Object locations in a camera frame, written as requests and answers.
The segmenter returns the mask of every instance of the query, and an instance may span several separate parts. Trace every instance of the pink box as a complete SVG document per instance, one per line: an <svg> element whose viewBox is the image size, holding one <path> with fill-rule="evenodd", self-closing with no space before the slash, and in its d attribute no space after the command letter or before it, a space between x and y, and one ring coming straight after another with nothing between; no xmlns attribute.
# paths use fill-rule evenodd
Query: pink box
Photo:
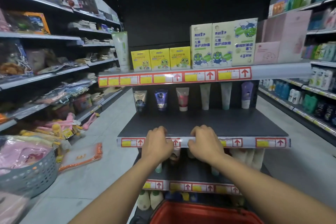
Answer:
<svg viewBox="0 0 336 224"><path fill-rule="evenodd" d="M254 65L275 64L278 62L280 42L255 44Z"/></svg>
<svg viewBox="0 0 336 224"><path fill-rule="evenodd" d="M280 42L277 63L300 62L311 10L289 12L263 23L262 42Z"/></svg>

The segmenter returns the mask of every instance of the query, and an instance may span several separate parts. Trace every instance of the gray floor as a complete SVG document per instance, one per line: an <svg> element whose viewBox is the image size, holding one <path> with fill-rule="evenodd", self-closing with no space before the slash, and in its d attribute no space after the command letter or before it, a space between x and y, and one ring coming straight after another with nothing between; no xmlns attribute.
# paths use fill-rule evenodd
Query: gray floor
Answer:
<svg viewBox="0 0 336 224"><path fill-rule="evenodd" d="M336 209L336 158L332 156L336 156L336 148L260 97L257 109L292 138L291 149L266 151L264 163L271 175ZM127 171L138 151L117 148L116 137L134 113L129 90L90 125L85 138L74 144L81 148L102 142L103 158L61 173L33 201L35 205L21 224L66 224Z"/></svg>

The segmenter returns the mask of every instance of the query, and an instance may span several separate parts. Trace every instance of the person's right hand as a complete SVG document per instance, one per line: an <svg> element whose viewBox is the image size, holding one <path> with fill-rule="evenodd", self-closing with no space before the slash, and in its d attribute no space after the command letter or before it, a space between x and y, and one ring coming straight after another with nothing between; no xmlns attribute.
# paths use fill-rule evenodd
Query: person's right hand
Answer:
<svg viewBox="0 0 336 224"><path fill-rule="evenodd" d="M188 147L197 159L213 166L218 157L228 156L224 153L223 145L211 127L196 126L191 131L191 135L196 137L196 140L195 142L189 140Z"/></svg>

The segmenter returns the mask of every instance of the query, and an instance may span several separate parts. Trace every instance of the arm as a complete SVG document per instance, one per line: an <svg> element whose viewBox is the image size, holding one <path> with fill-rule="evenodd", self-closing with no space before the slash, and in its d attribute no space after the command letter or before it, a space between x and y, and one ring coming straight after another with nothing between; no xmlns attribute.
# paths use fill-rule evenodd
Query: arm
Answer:
<svg viewBox="0 0 336 224"><path fill-rule="evenodd" d="M142 146L141 159L94 201L77 214L69 224L124 224L149 174L174 150L166 141L164 127L149 130Z"/></svg>
<svg viewBox="0 0 336 224"><path fill-rule="evenodd" d="M268 223L336 223L336 212L293 187L254 170L224 153L212 128L195 127L188 142L191 153L231 180Z"/></svg>

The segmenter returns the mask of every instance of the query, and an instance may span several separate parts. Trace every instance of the person's left hand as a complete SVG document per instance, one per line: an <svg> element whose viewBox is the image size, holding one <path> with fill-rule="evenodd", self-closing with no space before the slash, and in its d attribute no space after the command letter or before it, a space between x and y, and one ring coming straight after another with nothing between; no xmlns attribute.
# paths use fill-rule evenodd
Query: person's left hand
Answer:
<svg viewBox="0 0 336 224"><path fill-rule="evenodd" d="M142 145L141 158L150 159L155 165L159 165L170 157L174 150L174 143L166 141L167 130L160 126L149 130Z"/></svg>

